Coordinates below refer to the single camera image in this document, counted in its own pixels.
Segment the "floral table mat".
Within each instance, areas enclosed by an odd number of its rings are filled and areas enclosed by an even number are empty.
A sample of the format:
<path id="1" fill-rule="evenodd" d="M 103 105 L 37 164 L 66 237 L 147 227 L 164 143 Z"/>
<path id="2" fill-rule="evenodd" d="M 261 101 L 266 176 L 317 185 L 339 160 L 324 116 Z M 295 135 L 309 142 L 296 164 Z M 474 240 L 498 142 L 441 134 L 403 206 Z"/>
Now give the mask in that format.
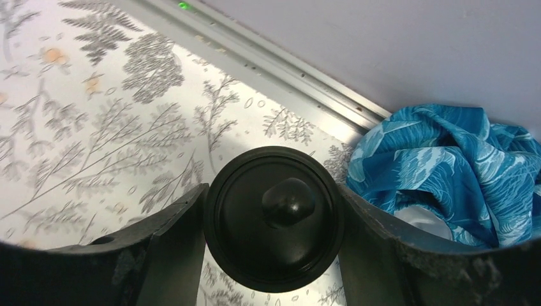
<path id="1" fill-rule="evenodd" d="M 1 244 L 88 245 L 155 214 L 235 156 L 309 154 L 337 179 L 342 123 L 251 86 L 106 1 L 1 2 Z M 289 293 L 241 286 L 205 244 L 195 305 L 344 305 L 339 263 Z"/>

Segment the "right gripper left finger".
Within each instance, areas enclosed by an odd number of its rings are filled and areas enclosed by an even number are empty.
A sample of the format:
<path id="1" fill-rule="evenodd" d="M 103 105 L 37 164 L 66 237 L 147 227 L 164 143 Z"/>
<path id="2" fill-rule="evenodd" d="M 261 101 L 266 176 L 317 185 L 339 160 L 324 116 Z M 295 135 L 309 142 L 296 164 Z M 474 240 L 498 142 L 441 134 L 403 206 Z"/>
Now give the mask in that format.
<path id="1" fill-rule="evenodd" d="M 199 184 L 88 245 L 1 244 L 2 305 L 195 305 L 205 253 Z"/>

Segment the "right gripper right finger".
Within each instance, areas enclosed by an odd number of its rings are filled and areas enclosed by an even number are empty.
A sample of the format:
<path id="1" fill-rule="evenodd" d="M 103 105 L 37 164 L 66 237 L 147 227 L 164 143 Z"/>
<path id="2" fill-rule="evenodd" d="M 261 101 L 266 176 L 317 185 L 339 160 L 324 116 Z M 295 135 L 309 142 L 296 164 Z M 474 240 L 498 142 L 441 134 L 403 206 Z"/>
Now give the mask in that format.
<path id="1" fill-rule="evenodd" d="M 348 305 L 539 305 L 540 240 L 479 249 L 418 229 L 339 188 Z"/>

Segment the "clear black lid jar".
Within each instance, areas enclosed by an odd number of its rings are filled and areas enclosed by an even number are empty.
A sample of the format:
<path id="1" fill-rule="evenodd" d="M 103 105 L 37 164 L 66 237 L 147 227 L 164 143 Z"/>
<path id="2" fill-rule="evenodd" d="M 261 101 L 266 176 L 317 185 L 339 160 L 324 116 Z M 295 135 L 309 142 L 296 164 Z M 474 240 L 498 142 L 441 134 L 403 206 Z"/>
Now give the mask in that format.
<path id="1" fill-rule="evenodd" d="M 295 149 L 266 146 L 231 160 L 213 180 L 204 234 L 235 282 L 284 293 L 319 278 L 344 234 L 342 197 L 330 173 Z"/>

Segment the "blue patterned cloth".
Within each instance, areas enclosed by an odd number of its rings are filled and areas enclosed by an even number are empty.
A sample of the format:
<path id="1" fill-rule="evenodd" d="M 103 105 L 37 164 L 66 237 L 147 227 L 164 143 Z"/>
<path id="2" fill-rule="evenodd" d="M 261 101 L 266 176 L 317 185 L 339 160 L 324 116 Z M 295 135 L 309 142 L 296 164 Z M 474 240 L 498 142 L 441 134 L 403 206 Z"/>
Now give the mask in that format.
<path id="1" fill-rule="evenodd" d="M 346 184 L 374 206 L 465 245 L 540 237 L 540 144 L 482 108 L 402 108 L 364 135 Z"/>

